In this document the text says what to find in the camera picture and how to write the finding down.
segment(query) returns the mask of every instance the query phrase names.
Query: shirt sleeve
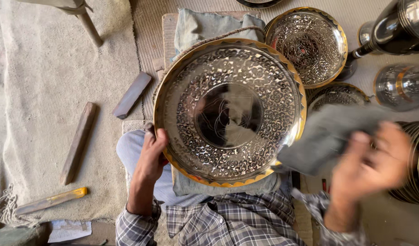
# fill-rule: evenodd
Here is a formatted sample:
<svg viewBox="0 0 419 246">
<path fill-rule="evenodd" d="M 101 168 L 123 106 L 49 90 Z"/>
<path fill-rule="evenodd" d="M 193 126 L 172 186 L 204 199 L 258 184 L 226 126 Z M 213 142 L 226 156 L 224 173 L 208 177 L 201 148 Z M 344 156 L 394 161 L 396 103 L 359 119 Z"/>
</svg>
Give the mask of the shirt sleeve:
<svg viewBox="0 0 419 246">
<path fill-rule="evenodd" d="M 369 240 L 363 226 L 355 232 L 334 232 L 324 225 L 323 215 L 329 206 L 328 195 L 321 191 L 320 194 L 303 194 L 298 189 L 293 189 L 292 196 L 302 201 L 311 216 L 321 225 L 321 244 L 323 246 L 367 246 Z"/>
<path fill-rule="evenodd" d="M 115 244 L 119 246 L 157 245 L 153 235 L 158 228 L 162 203 L 153 200 L 152 216 L 134 215 L 125 208 L 115 221 Z"/>
</svg>

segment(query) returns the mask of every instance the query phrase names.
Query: hand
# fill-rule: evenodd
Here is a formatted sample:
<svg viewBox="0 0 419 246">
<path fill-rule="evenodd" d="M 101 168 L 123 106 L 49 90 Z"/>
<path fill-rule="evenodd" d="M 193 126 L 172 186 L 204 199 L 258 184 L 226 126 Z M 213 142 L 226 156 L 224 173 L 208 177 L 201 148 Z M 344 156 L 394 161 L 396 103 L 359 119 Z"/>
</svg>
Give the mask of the hand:
<svg viewBox="0 0 419 246">
<path fill-rule="evenodd" d="M 332 200 L 356 203 L 369 194 L 403 185 L 411 150 L 409 136 L 400 126 L 382 122 L 374 139 L 376 150 L 370 142 L 366 133 L 352 135 L 333 170 Z"/>
<path fill-rule="evenodd" d="M 161 177 L 165 160 L 162 151 L 167 147 L 169 137 L 164 129 L 158 129 L 157 136 L 158 138 L 152 132 L 146 131 L 140 159 L 136 164 L 132 181 L 155 184 Z"/>
<path fill-rule="evenodd" d="M 126 210 L 135 215 L 152 215 L 153 190 L 164 166 L 162 151 L 169 143 L 164 129 L 158 129 L 157 136 L 152 131 L 146 131 L 140 159 L 133 173 Z"/>
</svg>

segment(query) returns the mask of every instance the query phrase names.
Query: polishing rag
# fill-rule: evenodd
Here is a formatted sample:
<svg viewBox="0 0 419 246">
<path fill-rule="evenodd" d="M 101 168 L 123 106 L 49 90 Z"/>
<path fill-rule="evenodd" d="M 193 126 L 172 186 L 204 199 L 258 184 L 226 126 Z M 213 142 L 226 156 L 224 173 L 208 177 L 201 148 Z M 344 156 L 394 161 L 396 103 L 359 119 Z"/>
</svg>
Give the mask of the polishing rag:
<svg viewBox="0 0 419 246">
<path fill-rule="evenodd" d="M 376 106 L 325 105 L 307 119 L 300 140 L 283 148 L 278 154 L 282 165 L 300 173 L 316 175 L 323 166 L 335 165 L 352 132 L 374 135 L 378 123 L 391 118 L 391 111 Z"/>
</svg>

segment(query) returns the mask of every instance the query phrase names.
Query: plaid shirt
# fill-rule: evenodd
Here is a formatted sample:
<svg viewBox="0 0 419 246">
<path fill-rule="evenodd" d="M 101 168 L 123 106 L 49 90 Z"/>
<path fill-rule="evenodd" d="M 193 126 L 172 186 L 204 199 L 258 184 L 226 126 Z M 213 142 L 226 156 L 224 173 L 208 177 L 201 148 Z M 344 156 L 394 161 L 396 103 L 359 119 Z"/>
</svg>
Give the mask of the plaid shirt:
<svg viewBox="0 0 419 246">
<path fill-rule="evenodd" d="M 329 205 L 325 193 L 292 195 L 305 203 L 311 215 L 322 225 L 322 245 L 365 246 L 362 228 L 357 232 L 338 233 L 324 227 L 322 215 Z M 116 245 L 156 245 L 153 239 L 158 227 L 162 202 L 153 200 L 152 216 L 129 213 L 118 216 Z M 167 206 L 169 237 L 178 234 L 179 245 L 300 245 L 305 243 L 293 230 L 294 212 L 290 200 L 281 191 L 260 196 L 233 193 L 215 196 L 212 202 L 190 207 Z"/>
</svg>

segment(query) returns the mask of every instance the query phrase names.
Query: stool leg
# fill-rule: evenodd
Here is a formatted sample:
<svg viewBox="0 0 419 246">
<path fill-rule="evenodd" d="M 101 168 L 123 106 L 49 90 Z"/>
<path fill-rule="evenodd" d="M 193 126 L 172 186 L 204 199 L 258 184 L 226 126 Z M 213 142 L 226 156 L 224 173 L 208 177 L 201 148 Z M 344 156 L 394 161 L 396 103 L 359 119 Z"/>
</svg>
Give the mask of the stool leg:
<svg viewBox="0 0 419 246">
<path fill-rule="evenodd" d="M 96 27 L 91 21 L 91 18 L 88 15 L 88 13 L 78 14 L 76 16 L 82 22 L 82 25 L 84 26 L 85 30 L 88 33 L 88 36 L 90 36 L 94 45 L 96 45 L 97 47 L 102 46 L 103 40 L 100 39 L 99 33 L 97 32 Z"/>
</svg>

